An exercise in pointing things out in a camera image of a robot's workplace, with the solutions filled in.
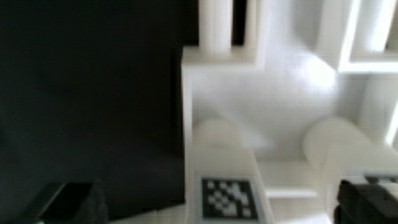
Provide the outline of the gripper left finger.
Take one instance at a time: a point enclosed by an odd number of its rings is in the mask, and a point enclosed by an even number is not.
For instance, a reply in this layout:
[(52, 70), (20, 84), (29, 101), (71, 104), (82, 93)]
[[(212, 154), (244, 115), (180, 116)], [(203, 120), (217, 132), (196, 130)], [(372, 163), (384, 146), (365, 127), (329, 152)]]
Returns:
[(15, 224), (109, 224), (102, 182), (50, 183), (15, 219)]

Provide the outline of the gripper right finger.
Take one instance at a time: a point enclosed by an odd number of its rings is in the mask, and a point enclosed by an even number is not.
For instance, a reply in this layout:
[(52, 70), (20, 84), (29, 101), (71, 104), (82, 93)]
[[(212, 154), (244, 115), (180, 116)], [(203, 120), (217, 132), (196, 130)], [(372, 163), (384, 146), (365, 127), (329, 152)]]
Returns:
[(381, 185), (343, 180), (336, 199), (334, 224), (398, 224), (398, 198)]

